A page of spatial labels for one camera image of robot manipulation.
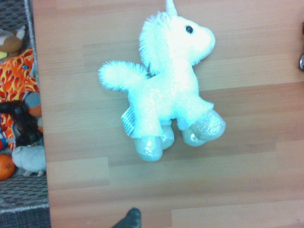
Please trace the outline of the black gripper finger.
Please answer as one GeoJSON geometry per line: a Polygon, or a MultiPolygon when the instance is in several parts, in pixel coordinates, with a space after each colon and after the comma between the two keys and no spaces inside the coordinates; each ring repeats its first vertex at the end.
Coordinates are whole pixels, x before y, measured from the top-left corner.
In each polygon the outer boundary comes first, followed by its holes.
{"type": "Polygon", "coordinates": [[[126,216],[118,221],[112,228],[141,228],[142,214],[138,208],[128,210],[126,216]]]}

